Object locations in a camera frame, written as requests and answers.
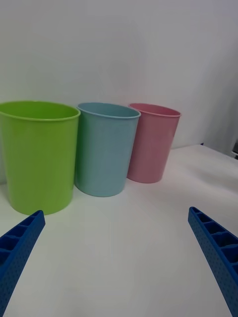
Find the cup rim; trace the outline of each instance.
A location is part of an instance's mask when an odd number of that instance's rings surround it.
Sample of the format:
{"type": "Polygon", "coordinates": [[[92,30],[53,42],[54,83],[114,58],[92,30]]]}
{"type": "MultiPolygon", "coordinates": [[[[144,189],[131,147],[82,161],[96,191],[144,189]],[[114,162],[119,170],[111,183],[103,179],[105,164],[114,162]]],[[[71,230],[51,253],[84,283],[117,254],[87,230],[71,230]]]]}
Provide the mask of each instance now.
{"type": "Polygon", "coordinates": [[[43,122],[52,122],[52,121],[67,121],[67,120],[72,120],[75,119],[77,117],[80,116],[81,112],[78,108],[76,107],[72,107],[72,106],[68,106],[65,104],[61,104],[61,103],[54,103],[54,102],[49,102],[49,101],[43,101],[43,100],[15,100],[15,101],[9,101],[9,102],[5,102],[5,103],[0,103],[1,105],[6,105],[6,104],[13,104],[13,103],[45,103],[45,104],[52,104],[52,105],[59,105],[59,106],[64,106],[64,107],[68,107],[71,109],[76,110],[78,113],[76,115],[72,115],[69,117],[64,117],[64,118],[33,118],[33,117],[21,117],[18,115],[14,115],[14,114],[9,114],[6,112],[1,111],[0,109],[0,114],[4,115],[6,117],[10,117],[10,118],[14,118],[14,119],[18,119],[18,120],[25,120],[25,121],[43,121],[43,122]]]}
{"type": "Polygon", "coordinates": [[[168,108],[168,107],[164,107],[164,106],[160,106],[160,105],[155,105],[155,104],[132,103],[132,104],[129,104],[129,107],[134,109],[134,110],[140,111],[141,113],[151,114],[151,115],[155,115],[155,116],[158,116],[158,117],[179,118],[179,117],[182,116],[182,114],[179,111],[177,111],[177,110],[174,110],[174,109],[171,109],[171,108],[168,108]],[[152,111],[140,110],[140,109],[134,108],[135,105],[147,105],[147,106],[159,107],[159,108],[163,108],[163,109],[166,109],[166,110],[171,110],[175,114],[162,114],[162,113],[156,113],[156,112],[152,112],[152,111]]]}
{"type": "Polygon", "coordinates": [[[99,104],[99,105],[108,105],[108,106],[110,105],[110,106],[117,106],[120,108],[129,108],[127,106],[122,106],[122,105],[117,105],[117,104],[92,102],[92,103],[81,103],[77,106],[77,109],[79,109],[81,112],[85,112],[88,114],[92,114],[92,115],[104,117],[104,118],[112,118],[112,119],[135,119],[135,118],[139,118],[141,116],[140,111],[138,111],[137,109],[133,109],[133,108],[130,108],[130,110],[133,110],[135,112],[135,115],[133,115],[133,116],[115,116],[115,115],[96,113],[94,111],[88,111],[88,110],[82,109],[82,107],[81,107],[82,105],[90,105],[90,104],[99,104]]]}

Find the blue bucket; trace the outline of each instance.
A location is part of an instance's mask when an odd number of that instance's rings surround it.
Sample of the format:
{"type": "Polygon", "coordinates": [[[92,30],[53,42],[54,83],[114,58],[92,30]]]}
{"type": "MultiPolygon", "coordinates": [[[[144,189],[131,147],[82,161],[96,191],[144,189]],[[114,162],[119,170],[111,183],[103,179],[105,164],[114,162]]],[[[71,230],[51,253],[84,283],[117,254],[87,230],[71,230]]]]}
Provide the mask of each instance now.
{"type": "Polygon", "coordinates": [[[125,106],[84,103],[78,126],[75,185],[98,197],[125,185],[140,112],[125,106]]]}

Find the plastic bucket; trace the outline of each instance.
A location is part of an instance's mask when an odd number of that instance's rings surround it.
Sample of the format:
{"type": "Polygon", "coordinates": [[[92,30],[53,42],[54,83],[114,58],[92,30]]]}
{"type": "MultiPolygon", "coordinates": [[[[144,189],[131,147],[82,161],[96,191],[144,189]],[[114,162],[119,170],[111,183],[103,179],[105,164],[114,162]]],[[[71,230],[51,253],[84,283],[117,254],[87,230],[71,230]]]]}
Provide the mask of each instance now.
{"type": "Polygon", "coordinates": [[[140,113],[102,103],[80,104],[75,185],[99,197],[120,193],[125,185],[140,113]]]}
{"type": "Polygon", "coordinates": [[[78,109],[48,102],[0,104],[3,159],[12,207],[44,214],[72,198],[78,109]]]}
{"type": "Polygon", "coordinates": [[[181,113],[162,106],[130,104],[139,110],[127,177],[140,183],[161,180],[181,113]]]}

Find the pink plastic cup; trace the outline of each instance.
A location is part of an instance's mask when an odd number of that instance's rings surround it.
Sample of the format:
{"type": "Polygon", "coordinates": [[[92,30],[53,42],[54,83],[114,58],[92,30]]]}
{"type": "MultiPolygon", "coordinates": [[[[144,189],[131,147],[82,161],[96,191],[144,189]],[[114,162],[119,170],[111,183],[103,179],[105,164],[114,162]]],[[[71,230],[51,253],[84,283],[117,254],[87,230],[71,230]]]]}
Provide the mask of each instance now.
{"type": "Polygon", "coordinates": [[[130,104],[141,112],[127,177],[139,183],[161,180],[181,113],[148,104],[130,104]]]}

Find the white table surface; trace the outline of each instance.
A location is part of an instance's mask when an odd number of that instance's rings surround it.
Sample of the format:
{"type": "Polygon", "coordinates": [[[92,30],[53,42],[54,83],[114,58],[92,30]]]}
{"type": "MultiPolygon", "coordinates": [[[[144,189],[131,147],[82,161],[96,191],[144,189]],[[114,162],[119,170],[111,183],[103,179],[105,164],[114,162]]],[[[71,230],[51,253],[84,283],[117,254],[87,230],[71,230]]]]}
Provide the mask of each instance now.
{"type": "MultiPolygon", "coordinates": [[[[238,236],[238,160],[172,150],[157,184],[114,197],[76,188],[46,216],[4,317],[231,317],[187,222],[196,206],[238,236]]],[[[26,216],[0,187],[0,236],[26,216]]]]}

